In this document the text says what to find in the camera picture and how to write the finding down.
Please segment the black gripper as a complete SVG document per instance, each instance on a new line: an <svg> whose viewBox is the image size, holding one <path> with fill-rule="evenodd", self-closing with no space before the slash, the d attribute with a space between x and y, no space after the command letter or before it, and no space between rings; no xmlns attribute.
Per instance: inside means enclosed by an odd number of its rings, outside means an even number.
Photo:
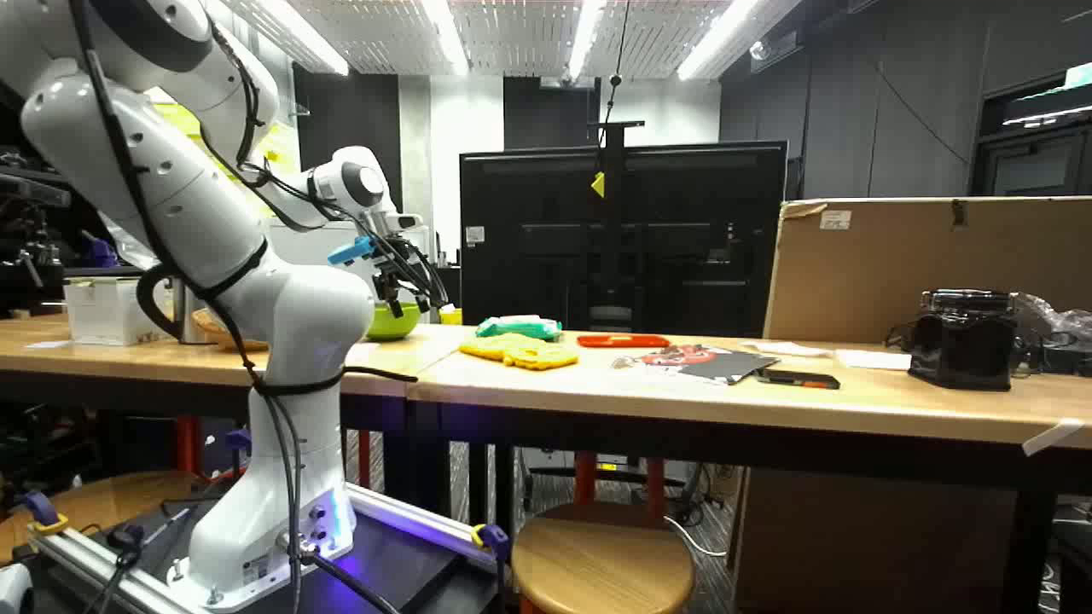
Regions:
<svg viewBox="0 0 1092 614"><path fill-rule="evenodd" d="M402 236L380 241L375 290L391 310L398 310L398 293L408 293L419 310L439 304L439 276L432 261Z"/></svg>

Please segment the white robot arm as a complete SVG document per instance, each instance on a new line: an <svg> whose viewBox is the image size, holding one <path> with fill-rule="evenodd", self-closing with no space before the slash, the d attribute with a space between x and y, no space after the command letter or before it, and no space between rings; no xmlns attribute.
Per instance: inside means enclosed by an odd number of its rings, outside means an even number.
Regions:
<svg viewBox="0 0 1092 614"><path fill-rule="evenodd" d="M348 552L343 353L380 304L439 293L375 153L271 169L275 82L200 0L0 0L0 77L76 191L231 336L271 349L249 375L249 466L196 526L177 586L247 608L292 582L303 550Z"/></svg>

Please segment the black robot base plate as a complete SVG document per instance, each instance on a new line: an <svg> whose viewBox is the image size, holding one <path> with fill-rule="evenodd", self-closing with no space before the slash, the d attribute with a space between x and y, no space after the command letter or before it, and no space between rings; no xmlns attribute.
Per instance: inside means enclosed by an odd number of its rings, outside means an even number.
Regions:
<svg viewBox="0 0 1092 614"><path fill-rule="evenodd" d="M117 526L30 535L2 574L2 614L498 614L506 556L475 530L355 488L355 547L313 556L300 586L267 579L237 602L177 586L180 550L212 496L160 497Z"/></svg>

